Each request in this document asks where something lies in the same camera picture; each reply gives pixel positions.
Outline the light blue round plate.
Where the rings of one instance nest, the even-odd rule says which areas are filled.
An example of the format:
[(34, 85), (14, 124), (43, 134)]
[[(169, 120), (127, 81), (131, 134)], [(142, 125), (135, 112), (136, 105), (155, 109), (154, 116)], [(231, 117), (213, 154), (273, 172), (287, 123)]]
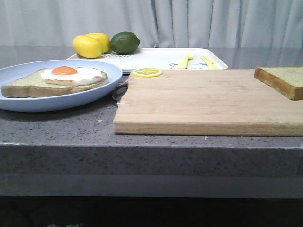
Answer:
[(101, 87), (63, 96), (6, 98), (1, 95), (0, 108), (17, 112), (47, 112), (85, 105), (112, 92), (123, 75), (123, 71), (118, 66), (102, 61), (76, 59), (36, 61), (2, 68), (0, 70), (0, 85), (6, 85), (39, 69), (54, 69), (58, 66), (96, 68), (104, 71), (108, 75), (108, 80)]

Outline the bread slice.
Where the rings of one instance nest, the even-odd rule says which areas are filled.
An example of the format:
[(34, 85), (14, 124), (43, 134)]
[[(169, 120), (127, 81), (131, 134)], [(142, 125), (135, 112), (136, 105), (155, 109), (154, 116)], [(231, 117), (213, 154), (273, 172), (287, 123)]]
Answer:
[(290, 100), (303, 99), (302, 67), (257, 67), (254, 78), (259, 79)]
[(53, 69), (40, 69), (1, 86), (7, 98), (51, 97), (69, 95), (105, 85), (108, 76), (96, 68), (76, 67), (76, 74), (59, 76)]

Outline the white bear tray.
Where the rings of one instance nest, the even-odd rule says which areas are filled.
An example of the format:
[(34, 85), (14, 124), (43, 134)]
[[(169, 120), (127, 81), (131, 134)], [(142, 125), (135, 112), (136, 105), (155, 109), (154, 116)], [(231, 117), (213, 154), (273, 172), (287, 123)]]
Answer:
[(176, 69), (186, 54), (193, 55), (193, 59), (189, 60), (188, 69), (207, 69), (208, 66), (202, 57), (211, 59), (217, 69), (228, 68), (214, 53), (203, 48), (138, 48), (131, 55), (110, 52), (94, 60), (114, 64), (124, 73), (129, 73), (139, 68)]

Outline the wooden cutting board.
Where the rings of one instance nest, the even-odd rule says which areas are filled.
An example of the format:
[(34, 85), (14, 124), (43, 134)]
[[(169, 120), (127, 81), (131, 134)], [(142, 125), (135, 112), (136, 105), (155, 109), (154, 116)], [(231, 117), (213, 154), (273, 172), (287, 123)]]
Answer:
[(118, 134), (302, 136), (303, 103), (254, 70), (164, 70), (130, 74), (113, 125)]

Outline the yellow lemon slice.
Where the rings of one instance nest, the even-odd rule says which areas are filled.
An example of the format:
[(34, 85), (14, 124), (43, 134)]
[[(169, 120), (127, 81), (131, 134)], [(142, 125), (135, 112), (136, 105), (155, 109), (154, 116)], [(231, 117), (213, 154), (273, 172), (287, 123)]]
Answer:
[(162, 71), (157, 68), (140, 68), (134, 70), (133, 74), (138, 77), (152, 78), (162, 75)]

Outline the green lime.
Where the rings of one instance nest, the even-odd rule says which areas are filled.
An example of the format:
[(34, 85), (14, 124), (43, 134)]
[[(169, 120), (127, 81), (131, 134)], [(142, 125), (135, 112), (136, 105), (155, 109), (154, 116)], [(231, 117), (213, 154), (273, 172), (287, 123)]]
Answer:
[(132, 54), (140, 44), (140, 39), (133, 32), (123, 31), (110, 40), (110, 49), (118, 54)]

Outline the fried egg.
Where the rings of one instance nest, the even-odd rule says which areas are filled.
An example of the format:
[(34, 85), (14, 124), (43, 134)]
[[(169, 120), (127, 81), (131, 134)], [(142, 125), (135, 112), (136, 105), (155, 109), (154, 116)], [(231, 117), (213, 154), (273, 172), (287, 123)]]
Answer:
[(55, 69), (44, 69), (41, 78), (49, 84), (84, 86), (106, 80), (107, 74), (96, 68), (60, 66)]

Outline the rear yellow lemon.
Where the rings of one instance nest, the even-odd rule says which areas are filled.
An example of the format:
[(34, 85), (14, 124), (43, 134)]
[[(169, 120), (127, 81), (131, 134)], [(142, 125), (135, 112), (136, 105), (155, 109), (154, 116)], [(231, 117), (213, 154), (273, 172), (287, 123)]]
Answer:
[(105, 33), (88, 33), (85, 34), (85, 36), (88, 36), (90, 38), (96, 39), (100, 42), (103, 53), (110, 52), (110, 38)]

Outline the front yellow lemon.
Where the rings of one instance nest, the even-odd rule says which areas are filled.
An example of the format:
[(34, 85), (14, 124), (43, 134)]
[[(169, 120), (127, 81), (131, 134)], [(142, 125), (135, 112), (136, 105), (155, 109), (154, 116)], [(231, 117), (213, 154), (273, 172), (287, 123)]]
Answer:
[(91, 37), (85, 35), (79, 35), (72, 41), (75, 52), (81, 57), (85, 58), (98, 58), (102, 56), (103, 49), (101, 43)]

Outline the white curtain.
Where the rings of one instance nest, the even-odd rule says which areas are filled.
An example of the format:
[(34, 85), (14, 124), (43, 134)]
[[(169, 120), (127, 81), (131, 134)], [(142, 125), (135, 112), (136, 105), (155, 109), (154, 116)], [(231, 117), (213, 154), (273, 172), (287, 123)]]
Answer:
[(141, 47), (302, 48), (300, 0), (3, 0), (2, 46), (134, 32)]

